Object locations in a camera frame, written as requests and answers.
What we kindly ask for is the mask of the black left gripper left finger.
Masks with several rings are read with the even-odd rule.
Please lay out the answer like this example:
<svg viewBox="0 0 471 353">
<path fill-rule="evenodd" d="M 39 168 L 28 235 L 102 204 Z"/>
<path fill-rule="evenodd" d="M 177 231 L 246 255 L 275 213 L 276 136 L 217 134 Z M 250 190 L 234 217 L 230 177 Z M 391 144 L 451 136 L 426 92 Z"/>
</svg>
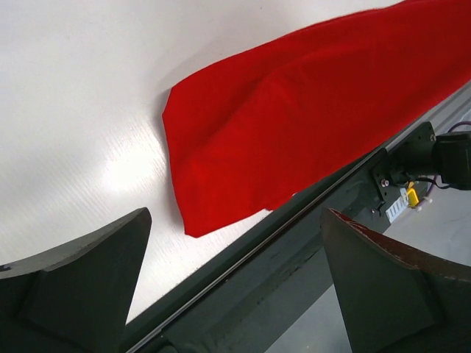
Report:
<svg viewBox="0 0 471 353">
<path fill-rule="evenodd" d="M 1 266 L 2 352 L 118 352 L 146 252 L 143 207 Z"/>
</svg>

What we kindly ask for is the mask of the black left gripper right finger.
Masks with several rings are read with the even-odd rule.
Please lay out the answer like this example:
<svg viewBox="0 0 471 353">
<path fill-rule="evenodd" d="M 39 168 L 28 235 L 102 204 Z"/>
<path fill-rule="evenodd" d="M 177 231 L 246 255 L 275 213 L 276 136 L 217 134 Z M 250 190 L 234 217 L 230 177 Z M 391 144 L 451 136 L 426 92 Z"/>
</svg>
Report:
<svg viewBox="0 0 471 353">
<path fill-rule="evenodd" d="M 470 267 L 389 238 L 333 209 L 327 261 L 353 352 L 469 352 Z"/>
</svg>

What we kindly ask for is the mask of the red t shirt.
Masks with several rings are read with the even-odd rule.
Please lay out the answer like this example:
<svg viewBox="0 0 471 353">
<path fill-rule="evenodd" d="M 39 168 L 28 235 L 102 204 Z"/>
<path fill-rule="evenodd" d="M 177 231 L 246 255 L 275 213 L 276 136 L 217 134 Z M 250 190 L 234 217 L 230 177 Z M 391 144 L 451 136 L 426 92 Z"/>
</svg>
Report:
<svg viewBox="0 0 471 353">
<path fill-rule="evenodd" d="M 469 80 L 468 1 L 345 15 L 197 71 L 162 116 L 185 233 L 278 208 Z"/>
</svg>

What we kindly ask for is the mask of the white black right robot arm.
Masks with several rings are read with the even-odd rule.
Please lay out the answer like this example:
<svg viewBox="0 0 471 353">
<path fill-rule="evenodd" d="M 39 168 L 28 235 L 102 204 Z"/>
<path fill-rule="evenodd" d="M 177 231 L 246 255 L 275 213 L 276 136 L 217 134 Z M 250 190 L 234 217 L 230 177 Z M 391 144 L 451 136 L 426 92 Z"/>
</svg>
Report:
<svg viewBox="0 0 471 353">
<path fill-rule="evenodd" d="M 470 132 L 449 132 L 434 140 L 406 142 L 390 155 L 388 174 L 394 184 L 410 181 L 436 184 L 440 188 L 470 189 Z"/>
</svg>

